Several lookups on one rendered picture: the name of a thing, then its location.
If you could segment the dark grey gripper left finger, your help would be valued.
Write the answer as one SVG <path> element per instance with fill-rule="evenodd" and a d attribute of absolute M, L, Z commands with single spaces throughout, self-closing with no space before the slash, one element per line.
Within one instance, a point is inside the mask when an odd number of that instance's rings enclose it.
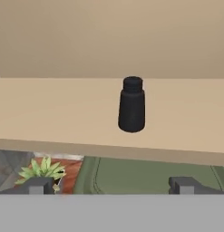
<path fill-rule="evenodd" d="M 11 194 L 11 195 L 46 195 L 53 194 L 54 179 L 41 177 L 41 178 L 30 178 L 24 184 L 19 185 L 15 188 L 9 188 L 0 191 L 0 194 Z"/>

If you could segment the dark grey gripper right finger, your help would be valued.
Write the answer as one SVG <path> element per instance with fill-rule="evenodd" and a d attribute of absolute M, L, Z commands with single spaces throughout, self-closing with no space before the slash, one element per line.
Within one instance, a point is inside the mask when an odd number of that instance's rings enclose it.
<path fill-rule="evenodd" d="M 169 177 L 169 193 L 178 195 L 224 195 L 224 191 L 202 185 L 192 177 Z"/>

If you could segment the green cabinet door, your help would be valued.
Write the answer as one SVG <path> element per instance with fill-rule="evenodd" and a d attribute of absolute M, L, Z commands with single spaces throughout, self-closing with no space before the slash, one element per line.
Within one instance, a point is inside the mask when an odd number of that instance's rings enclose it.
<path fill-rule="evenodd" d="M 168 194 L 169 177 L 192 177 L 224 191 L 224 167 L 85 157 L 74 194 Z"/>

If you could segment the beige cabinet shelf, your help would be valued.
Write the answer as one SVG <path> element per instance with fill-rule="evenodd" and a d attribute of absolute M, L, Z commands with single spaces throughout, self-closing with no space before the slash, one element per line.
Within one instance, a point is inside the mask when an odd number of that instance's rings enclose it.
<path fill-rule="evenodd" d="M 119 79 L 0 79 L 0 149 L 224 165 L 224 80 L 147 79 L 146 126 L 118 127 Z"/>

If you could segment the black shaker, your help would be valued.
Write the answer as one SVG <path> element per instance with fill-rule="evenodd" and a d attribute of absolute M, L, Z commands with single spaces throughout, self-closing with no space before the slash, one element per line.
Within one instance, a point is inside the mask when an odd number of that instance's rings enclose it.
<path fill-rule="evenodd" d="M 118 126 L 126 132 L 138 132 L 145 127 L 145 91 L 140 77 L 129 76 L 123 80 Z"/>

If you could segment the green potted plant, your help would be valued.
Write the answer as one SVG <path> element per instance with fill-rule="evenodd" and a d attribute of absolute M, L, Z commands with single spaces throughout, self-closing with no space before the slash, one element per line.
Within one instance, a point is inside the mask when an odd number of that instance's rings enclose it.
<path fill-rule="evenodd" d="M 65 175 L 65 166 L 60 161 L 52 163 L 50 157 L 43 157 L 40 162 L 31 159 L 30 166 L 22 167 L 18 172 L 19 179 L 15 182 L 15 185 L 20 186 L 30 178 L 53 178 L 52 188 L 54 194 L 56 194 L 61 190 L 60 184 Z"/>

